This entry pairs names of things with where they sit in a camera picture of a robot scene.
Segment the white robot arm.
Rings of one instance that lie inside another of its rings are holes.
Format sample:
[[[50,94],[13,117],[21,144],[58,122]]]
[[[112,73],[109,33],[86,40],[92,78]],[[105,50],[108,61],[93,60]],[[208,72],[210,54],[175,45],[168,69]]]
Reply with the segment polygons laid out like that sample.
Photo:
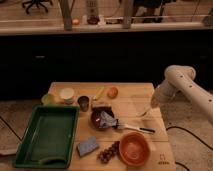
[[[170,101],[178,91],[197,106],[213,126],[213,95],[194,82],[196,70],[191,66],[171,65],[164,71],[164,80],[152,95],[152,103]]]

